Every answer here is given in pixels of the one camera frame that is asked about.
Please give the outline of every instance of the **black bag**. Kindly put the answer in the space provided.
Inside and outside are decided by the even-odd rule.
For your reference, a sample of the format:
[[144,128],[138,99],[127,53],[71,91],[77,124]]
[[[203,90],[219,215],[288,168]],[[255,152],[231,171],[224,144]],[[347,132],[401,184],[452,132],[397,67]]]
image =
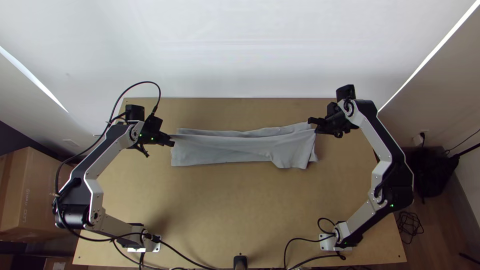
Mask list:
[[459,159],[457,155],[449,158],[438,150],[423,147],[410,154],[407,162],[413,172],[414,187],[423,203],[425,198],[442,194]]

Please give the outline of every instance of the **light strip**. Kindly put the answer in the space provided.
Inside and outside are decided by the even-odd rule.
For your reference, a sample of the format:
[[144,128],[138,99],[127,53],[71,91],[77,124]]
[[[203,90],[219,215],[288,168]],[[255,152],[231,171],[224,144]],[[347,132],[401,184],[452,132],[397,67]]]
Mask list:
[[440,50],[440,48],[452,37],[452,35],[464,24],[464,22],[472,15],[472,13],[479,7],[480,0],[476,0],[471,7],[463,14],[460,20],[453,26],[453,28],[446,34],[446,36],[440,41],[440,43],[427,55],[427,57],[421,62],[421,64],[416,68],[413,74],[406,80],[406,82],[398,89],[385,104],[378,110],[379,112],[392,100],[394,97],[407,85],[410,80],[417,75],[417,73],[427,64],[432,57]]
[[58,106],[65,110],[65,112],[69,112],[61,103],[60,101],[54,96],[52,92],[39,80],[35,75],[33,75],[28,68],[26,68],[20,61],[18,61],[13,55],[11,55],[8,51],[6,51],[2,46],[0,46],[0,54],[2,54],[12,65],[14,65],[19,71],[23,73],[30,81],[35,84],[40,90],[42,90],[51,100],[53,100]]

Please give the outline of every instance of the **metal bracket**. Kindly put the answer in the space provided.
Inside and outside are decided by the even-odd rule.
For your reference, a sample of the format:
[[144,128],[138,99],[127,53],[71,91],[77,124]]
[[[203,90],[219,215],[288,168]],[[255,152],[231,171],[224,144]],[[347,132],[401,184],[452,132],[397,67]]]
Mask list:
[[[322,240],[328,237],[329,234],[319,234],[318,240]],[[337,244],[338,237],[330,237],[320,242],[320,250],[321,251],[351,251],[352,247],[348,246],[346,248],[341,248],[335,246]]]
[[[162,240],[161,235],[156,234],[155,236],[159,237],[160,240]],[[155,243],[150,239],[145,239],[143,236],[142,236],[142,240],[143,240],[144,247],[142,248],[129,247],[126,249],[126,251],[127,252],[159,252],[160,251],[160,246],[162,245],[162,243]]]

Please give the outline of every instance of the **white wall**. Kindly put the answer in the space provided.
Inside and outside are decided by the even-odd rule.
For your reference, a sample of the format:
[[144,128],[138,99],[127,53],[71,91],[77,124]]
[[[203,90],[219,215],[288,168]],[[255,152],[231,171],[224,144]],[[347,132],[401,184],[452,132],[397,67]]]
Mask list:
[[62,108],[0,55],[0,120],[60,154],[82,148],[62,143],[65,136],[82,146],[94,142]]
[[[426,133],[426,146],[452,148],[480,129],[480,10],[465,21],[435,56],[396,95],[379,117],[401,146]],[[452,150],[480,142],[480,133]],[[455,171],[480,224],[480,149],[460,158]]]
[[[98,134],[118,94],[143,80],[158,82],[165,97],[333,97],[355,84],[358,97],[380,107],[472,3],[16,0],[0,7],[0,46],[57,96],[76,129]],[[142,86],[130,95],[156,91]],[[54,107],[45,117],[57,117]],[[50,137],[9,117],[0,115],[59,147],[66,148],[59,137],[78,135],[67,129]],[[89,134],[76,139],[82,147]]]

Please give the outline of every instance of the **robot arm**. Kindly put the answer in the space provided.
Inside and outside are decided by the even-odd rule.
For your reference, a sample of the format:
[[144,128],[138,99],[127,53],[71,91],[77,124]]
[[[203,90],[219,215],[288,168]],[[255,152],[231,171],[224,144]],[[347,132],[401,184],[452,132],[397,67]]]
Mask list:
[[378,164],[371,174],[371,188],[366,202],[347,220],[333,228],[335,237],[320,242],[322,250],[343,251],[357,246],[362,235],[389,213],[413,202],[414,175],[398,144],[377,117],[370,100],[356,99],[353,85],[337,89],[338,103],[331,102],[325,118],[308,119],[318,125],[315,133],[341,138],[343,133],[360,128],[377,156]]
[[140,223],[126,223],[106,213],[104,192],[98,176],[123,149],[137,149],[148,157],[143,145],[174,146],[170,137],[160,131],[162,119],[151,114],[144,121],[144,108],[127,105],[126,123],[112,125],[105,139],[71,172],[67,183],[54,202],[55,225],[59,228],[95,232],[117,241],[129,252],[158,252],[159,235],[149,234]]
[[[308,119],[315,132],[341,138],[343,133],[360,128],[379,160],[371,175],[366,202],[347,220],[338,222],[335,237],[321,241],[322,250],[343,251],[355,247],[362,235],[389,213],[409,206],[413,201],[413,174],[405,155],[377,117],[372,101],[355,97],[353,85],[336,91],[337,103],[327,106],[325,118]],[[126,223],[106,213],[103,190],[97,177],[123,149],[137,149],[148,157],[143,145],[174,146],[160,132],[162,120],[151,114],[144,121],[144,108],[128,105],[126,123],[112,125],[100,143],[71,172],[54,202],[55,224],[59,228],[92,231],[116,238],[129,252],[158,252],[161,237],[150,234],[140,223]]]

